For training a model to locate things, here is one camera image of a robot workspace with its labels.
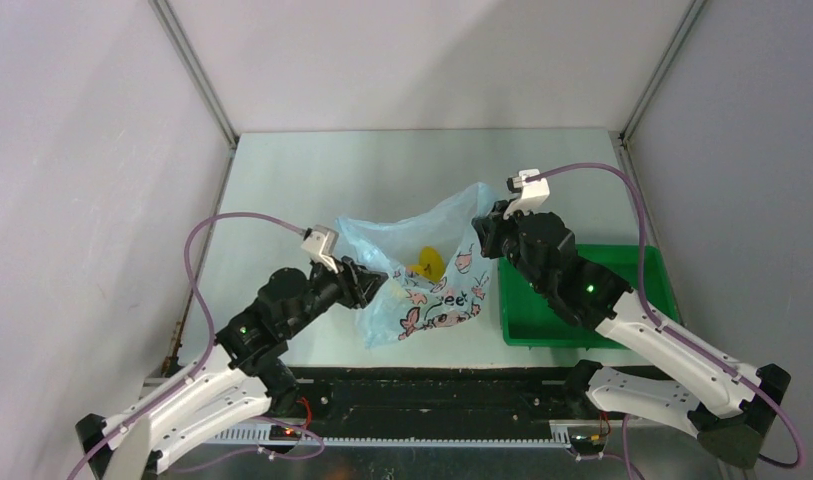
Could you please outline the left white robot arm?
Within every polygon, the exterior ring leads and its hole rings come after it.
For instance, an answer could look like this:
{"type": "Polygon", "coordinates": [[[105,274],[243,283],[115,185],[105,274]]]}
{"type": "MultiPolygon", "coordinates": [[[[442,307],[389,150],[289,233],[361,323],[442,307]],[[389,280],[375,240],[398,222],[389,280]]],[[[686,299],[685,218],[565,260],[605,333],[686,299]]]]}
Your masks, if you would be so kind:
{"type": "Polygon", "coordinates": [[[284,418],[299,406],[299,386],[281,355],[331,307],[367,307],[388,276],[344,256],[336,268],[315,262],[309,273],[275,271],[254,301],[191,362],[124,412],[88,414],[75,429],[95,478],[105,476],[135,423],[149,425],[145,470],[162,473],[193,447],[252,417],[284,418]]]}

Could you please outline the light blue plastic bag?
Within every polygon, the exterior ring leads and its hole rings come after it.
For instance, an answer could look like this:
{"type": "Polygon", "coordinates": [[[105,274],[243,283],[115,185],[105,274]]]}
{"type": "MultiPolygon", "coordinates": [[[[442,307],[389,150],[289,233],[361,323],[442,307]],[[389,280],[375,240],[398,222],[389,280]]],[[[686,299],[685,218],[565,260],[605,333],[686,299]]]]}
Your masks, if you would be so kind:
{"type": "Polygon", "coordinates": [[[394,223],[337,219],[340,246],[346,254],[388,275],[357,317],[367,348],[455,327],[484,311],[496,266],[481,256],[472,220],[488,214],[497,198],[488,185],[475,183],[426,213],[394,223]],[[425,246],[435,248],[447,264],[436,284],[406,272],[408,265],[418,262],[425,246]]]}

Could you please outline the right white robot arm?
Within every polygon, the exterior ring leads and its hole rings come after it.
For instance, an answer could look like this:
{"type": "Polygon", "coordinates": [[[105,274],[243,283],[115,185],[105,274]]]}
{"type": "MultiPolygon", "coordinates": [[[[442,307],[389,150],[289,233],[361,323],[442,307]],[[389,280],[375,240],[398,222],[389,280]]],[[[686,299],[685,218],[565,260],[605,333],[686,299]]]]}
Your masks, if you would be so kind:
{"type": "Polygon", "coordinates": [[[666,374],[655,380],[590,360],[564,384],[567,411],[635,416],[696,439],[716,459],[740,469],[758,461],[782,409],[791,376],[775,364],[756,367],[710,346],[644,299],[640,287],[580,255],[575,236],[553,213],[509,212],[510,202],[473,219],[483,257],[506,260],[565,323],[637,353],[666,374]]]}

